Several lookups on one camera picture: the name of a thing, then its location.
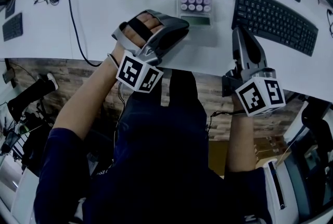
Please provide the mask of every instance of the wrist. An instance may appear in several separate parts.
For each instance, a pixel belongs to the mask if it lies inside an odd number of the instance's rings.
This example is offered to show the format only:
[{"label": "wrist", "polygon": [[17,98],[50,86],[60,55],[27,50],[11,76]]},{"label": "wrist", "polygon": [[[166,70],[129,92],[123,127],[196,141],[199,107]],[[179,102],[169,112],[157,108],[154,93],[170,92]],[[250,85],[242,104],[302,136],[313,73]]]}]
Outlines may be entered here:
[{"label": "wrist", "polygon": [[124,53],[125,53],[124,47],[120,43],[117,43],[111,55],[115,58],[119,66],[121,60],[123,59]]}]

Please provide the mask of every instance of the finger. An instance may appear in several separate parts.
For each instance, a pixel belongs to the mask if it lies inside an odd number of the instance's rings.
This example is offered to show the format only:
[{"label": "finger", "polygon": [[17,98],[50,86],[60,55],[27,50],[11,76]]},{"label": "finger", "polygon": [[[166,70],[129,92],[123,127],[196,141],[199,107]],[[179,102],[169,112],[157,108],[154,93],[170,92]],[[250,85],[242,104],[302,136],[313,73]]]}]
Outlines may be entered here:
[{"label": "finger", "polygon": [[161,23],[159,22],[159,20],[157,18],[152,18],[152,19],[147,20],[145,22],[145,25],[149,30],[152,30],[153,28],[156,28],[159,25],[161,25]]},{"label": "finger", "polygon": [[136,17],[138,20],[140,20],[142,23],[145,23],[147,20],[152,19],[153,16],[149,13],[143,13]]},{"label": "finger", "polygon": [[155,34],[156,32],[158,32],[159,30],[161,30],[163,28],[163,25],[159,25],[153,29],[151,29],[150,31]]}]

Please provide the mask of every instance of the keyboard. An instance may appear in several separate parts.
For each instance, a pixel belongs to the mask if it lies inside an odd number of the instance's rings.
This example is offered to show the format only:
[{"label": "keyboard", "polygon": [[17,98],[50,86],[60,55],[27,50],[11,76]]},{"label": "keyboard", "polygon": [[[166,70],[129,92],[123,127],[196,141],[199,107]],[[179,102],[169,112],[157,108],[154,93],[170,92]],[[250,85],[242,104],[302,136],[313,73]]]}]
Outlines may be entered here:
[{"label": "keyboard", "polygon": [[232,29],[238,25],[308,56],[318,35],[308,20],[274,0],[236,0]]},{"label": "keyboard", "polygon": [[17,14],[3,24],[2,32],[5,42],[21,36],[23,34],[22,13]]}]

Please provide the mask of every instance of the desk surface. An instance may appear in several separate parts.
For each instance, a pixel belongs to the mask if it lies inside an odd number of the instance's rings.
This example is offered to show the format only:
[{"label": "desk surface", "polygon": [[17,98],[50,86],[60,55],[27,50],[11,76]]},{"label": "desk surface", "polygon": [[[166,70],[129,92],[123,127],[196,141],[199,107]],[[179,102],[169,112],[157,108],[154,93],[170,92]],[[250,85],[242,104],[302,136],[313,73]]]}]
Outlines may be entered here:
[{"label": "desk surface", "polygon": [[[268,65],[277,72],[284,89],[333,102],[333,39],[328,32],[326,7],[317,0],[276,0],[314,23],[319,29],[312,57],[284,45],[258,38]],[[224,75],[234,68],[232,18],[235,0],[213,0],[214,27],[190,32],[166,55],[162,66]],[[112,32],[138,12],[153,9],[176,16],[176,0],[72,0],[73,13],[83,52],[90,60],[104,60],[112,51]],[[57,6],[33,5],[33,0],[16,0],[16,13],[23,12],[23,36],[0,42],[0,57],[82,59],[70,20],[68,0]],[[0,13],[4,22],[4,11]]]}]

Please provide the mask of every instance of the wooden panel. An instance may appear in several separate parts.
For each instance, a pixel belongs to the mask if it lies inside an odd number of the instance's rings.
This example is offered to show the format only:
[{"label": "wooden panel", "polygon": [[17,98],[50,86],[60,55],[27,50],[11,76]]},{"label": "wooden panel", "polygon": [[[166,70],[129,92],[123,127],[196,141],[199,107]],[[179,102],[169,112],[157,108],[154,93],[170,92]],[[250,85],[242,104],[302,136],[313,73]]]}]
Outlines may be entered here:
[{"label": "wooden panel", "polygon": [[[44,99],[45,107],[48,110],[60,110],[66,101],[76,92],[84,81],[94,72],[95,68],[89,66],[82,60],[66,59],[11,59],[10,62],[21,65],[34,77],[38,73],[51,72],[55,76],[59,90],[47,95]],[[24,88],[30,86],[34,80],[21,68],[13,65],[17,82]],[[162,101],[163,106],[169,103],[169,83],[171,71],[165,70],[162,81]],[[194,73],[197,81],[198,97],[207,113],[207,121],[215,111],[232,111],[233,104],[230,97],[222,97],[221,77],[206,74]],[[132,91],[123,88],[125,100],[128,99]],[[281,136],[289,128],[295,116],[302,106],[298,99],[291,101],[286,107],[279,109],[269,115],[255,117],[255,137]],[[113,87],[105,101],[105,107],[111,121],[116,121],[121,110],[122,103],[118,98],[118,85]],[[219,115],[212,119],[212,126],[209,138],[212,140],[228,140],[230,133],[231,117]]]}]

